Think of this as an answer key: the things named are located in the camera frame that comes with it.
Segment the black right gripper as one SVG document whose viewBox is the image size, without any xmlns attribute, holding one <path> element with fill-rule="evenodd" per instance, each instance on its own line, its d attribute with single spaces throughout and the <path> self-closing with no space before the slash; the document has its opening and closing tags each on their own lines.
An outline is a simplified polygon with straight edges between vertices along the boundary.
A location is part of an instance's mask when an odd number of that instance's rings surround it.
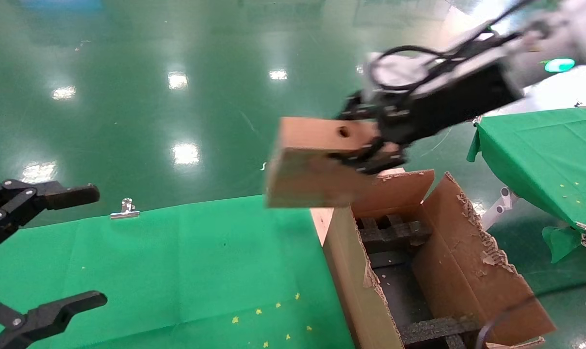
<svg viewBox="0 0 586 349">
<path fill-rule="evenodd" d="M 330 159 L 363 175 L 377 175 L 405 163 L 404 150 L 399 146 L 388 150 L 392 143 L 411 144 L 524 97 L 501 63 L 492 63 L 468 73 L 427 95 L 408 98 L 398 109 L 406 112 L 401 115 L 389 116 L 386 113 L 386 93 L 365 93 L 360 89 L 346 98 L 339 120 L 378 121 L 383 138 L 373 138 L 354 152 L 330 153 Z"/>
</svg>

